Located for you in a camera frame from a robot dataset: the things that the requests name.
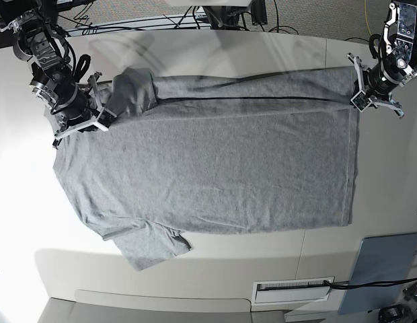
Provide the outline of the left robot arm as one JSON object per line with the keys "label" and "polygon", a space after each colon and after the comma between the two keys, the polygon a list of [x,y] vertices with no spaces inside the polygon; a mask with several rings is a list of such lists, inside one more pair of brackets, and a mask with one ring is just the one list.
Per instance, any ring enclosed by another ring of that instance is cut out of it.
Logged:
{"label": "left robot arm", "polygon": [[402,118],[402,106],[392,91],[417,77],[417,1],[391,1],[383,31],[370,36],[369,49],[377,61],[372,68],[347,54],[357,76],[350,104],[359,112],[388,108]]}

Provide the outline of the robot base stand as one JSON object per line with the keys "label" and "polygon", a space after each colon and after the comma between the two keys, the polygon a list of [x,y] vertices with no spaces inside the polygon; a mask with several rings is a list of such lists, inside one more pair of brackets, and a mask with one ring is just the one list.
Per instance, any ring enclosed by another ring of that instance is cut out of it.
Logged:
{"label": "robot base stand", "polygon": [[265,1],[245,1],[243,5],[200,6],[192,8],[192,18],[197,29],[206,24],[212,30],[249,31],[245,15],[250,16],[253,26],[264,31],[268,24]]}

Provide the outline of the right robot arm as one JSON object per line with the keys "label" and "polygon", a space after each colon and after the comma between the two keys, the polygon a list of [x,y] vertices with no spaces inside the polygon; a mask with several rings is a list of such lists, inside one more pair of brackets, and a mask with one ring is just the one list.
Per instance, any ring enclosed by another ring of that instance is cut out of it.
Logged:
{"label": "right robot arm", "polygon": [[48,108],[57,123],[53,146],[76,132],[107,131],[115,120],[101,101],[100,72],[80,81],[87,73],[91,57],[77,57],[66,39],[67,33],[55,24],[44,1],[0,1],[0,31],[11,30],[13,52],[30,64],[32,93]]}

